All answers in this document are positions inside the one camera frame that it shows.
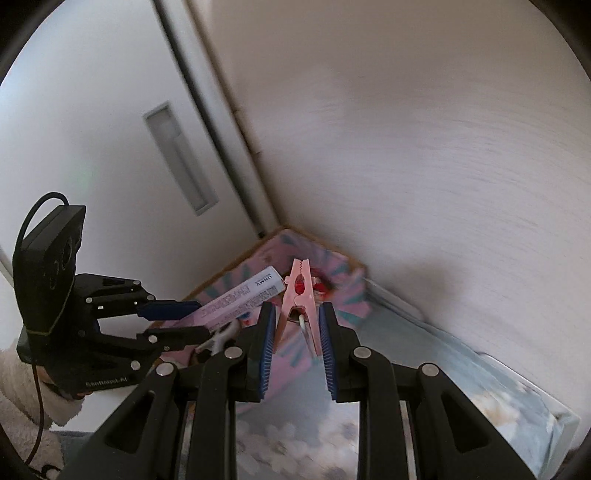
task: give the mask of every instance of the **black camera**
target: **black camera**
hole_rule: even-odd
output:
[[[24,240],[13,257],[15,291],[28,333],[49,335],[63,313],[76,275],[84,205],[60,205]]]

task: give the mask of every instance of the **screw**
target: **screw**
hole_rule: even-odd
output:
[[[353,350],[353,355],[357,358],[369,358],[371,356],[371,350],[366,346],[358,346]]]
[[[226,358],[238,358],[242,355],[242,349],[239,346],[231,346],[226,348],[224,355],[226,355]]]
[[[436,377],[439,374],[439,367],[434,364],[424,364],[421,371],[428,377]]]
[[[156,367],[156,373],[161,377],[166,377],[174,372],[174,366],[169,363],[163,363]]]

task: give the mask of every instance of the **light blue cloth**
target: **light blue cloth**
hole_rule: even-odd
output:
[[[502,421],[497,421],[502,423],[497,426],[498,430],[533,473],[539,476],[548,459],[553,439],[561,433],[560,424],[547,410],[539,395],[487,364],[453,336],[416,321],[404,312],[395,312],[377,303],[372,303],[372,307],[372,313],[358,330],[361,344],[382,353],[392,362],[408,367],[416,368],[425,362],[437,364],[473,401],[481,407],[487,407],[488,402],[488,407],[501,417],[504,416]],[[314,452],[322,448],[322,443],[326,441],[322,430],[326,430],[330,417],[335,417],[334,409],[326,388],[324,368],[319,363],[269,401],[241,414],[239,419],[247,424],[248,435],[239,441],[248,444],[263,439],[266,442],[263,450],[270,447],[276,455],[269,461],[268,452],[261,453],[257,448],[247,451],[243,465],[253,473],[248,473],[239,461],[239,478],[311,478],[302,473],[303,463],[310,463],[310,457],[314,458]],[[342,427],[347,423],[355,424],[357,412],[350,408],[343,415],[337,415],[335,422],[341,423]],[[281,429],[286,424],[295,426],[292,439],[277,442],[271,438],[269,428]],[[295,471],[292,471],[293,464],[289,462],[282,467],[281,458],[273,468],[272,463],[277,460],[277,455],[290,455],[290,442],[294,440],[304,442],[312,453],[304,458],[296,458]],[[326,462],[323,468],[316,470],[317,477],[355,480],[355,471],[351,468],[339,469],[337,465],[337,461],[334,465]]]
[[[70,463],[80,449],[86,444],[92,433],[88,432],[71,432],[69,430],[56,430],[56,434],[60,441],[61,454],[64,457],[64,465]]]

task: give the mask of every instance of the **pink clothespin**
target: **pink clothespin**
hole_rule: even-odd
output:
[[[290,276],[285,278],[285,285],[287,288],[283,295],[281,313],[275,330],[274,351],[277,351],[287,322],[290,321],[291,312],[296,310],[300,314],[300,326],[307,337],[310,352],[319,356],[322,354],[322,347],[320,346],[320,328],[314,302],[312,275],[310,274],[310,260],[295,259]]]

